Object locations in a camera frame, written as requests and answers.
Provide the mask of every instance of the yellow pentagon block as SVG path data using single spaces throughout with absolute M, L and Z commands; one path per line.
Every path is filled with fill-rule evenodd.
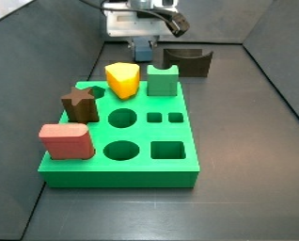
M 116 63 L 104 69 L 108 86 L 121 100 L 128 99 L 139 89 L 139 65 Z

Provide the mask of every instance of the circular hole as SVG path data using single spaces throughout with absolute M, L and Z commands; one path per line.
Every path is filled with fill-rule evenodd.
M 108 144 L 104 148 L 104 155 L 116 161 L 127 161 L 139 155 L 139 146 L 125 140 Z
M 131 109 L 117 109 L 108 117 L 109 124 L 116 128 L 127 128 L 135 124 L 137 115 Z

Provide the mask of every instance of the wooden block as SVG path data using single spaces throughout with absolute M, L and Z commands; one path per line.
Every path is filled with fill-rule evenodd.
M 121 100 L 133 96 L 139 90 L 139 65 L 116 63 L 105 66 L 108 86 Z
M 92 88 L 72 87 L 72 92 L 61 97 L 69 122 L 99 122 L 96 97 Z
M 53 160 L 89 159 L 95 155 L 85 124 L 45 124 L 39 137 Z

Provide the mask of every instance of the dark brown block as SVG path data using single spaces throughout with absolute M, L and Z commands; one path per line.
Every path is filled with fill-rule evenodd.
M 61 97 L 61 102 L 68 115 L 68 122 L 99 122 L 96 97 L 92 88 L 79 89 L 72 87 L 72 92 Z
M 203 56 L 203 49 L 164 49 L 163 68 L 177 65 L 180 77 L 207 77 L 212 56 Z

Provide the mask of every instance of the square hole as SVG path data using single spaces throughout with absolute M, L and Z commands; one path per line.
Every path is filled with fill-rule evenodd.
M 183 113 L 168 113 L 168 121 L 171 123 L 183 123 L 184 122 Z
M 157 112 L 147 113 L 147 122 L 161 123 L 161 113 L 157 113 Z
M 184 144 L 181 141 L 152 141 L 152 159 L 184 159 Z

